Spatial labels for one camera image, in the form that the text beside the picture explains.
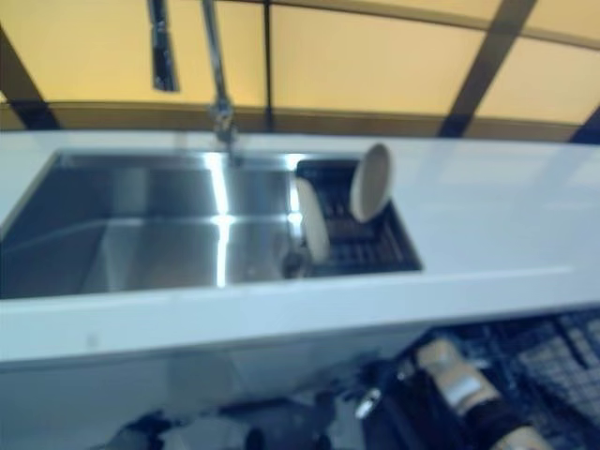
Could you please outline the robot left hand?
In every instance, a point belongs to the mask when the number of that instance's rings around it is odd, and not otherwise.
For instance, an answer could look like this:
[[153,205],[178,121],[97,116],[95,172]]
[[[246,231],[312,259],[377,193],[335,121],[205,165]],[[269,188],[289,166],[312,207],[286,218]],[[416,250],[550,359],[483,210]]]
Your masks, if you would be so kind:
[[150,412],[122,427],[112,438],[111,449],[163,449],[162,435],[173,427],[163,412]]

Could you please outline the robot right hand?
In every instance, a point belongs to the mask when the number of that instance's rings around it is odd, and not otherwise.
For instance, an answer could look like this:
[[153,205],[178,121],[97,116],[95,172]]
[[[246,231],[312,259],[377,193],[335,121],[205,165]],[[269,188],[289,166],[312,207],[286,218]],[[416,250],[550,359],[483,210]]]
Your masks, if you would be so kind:
[[396,377],[406,381],[423,370],[441,392],[458,391],[469,385],[466,360],[457,345],[448,338],[436,338],[418,346],[412,355],[401,361]]

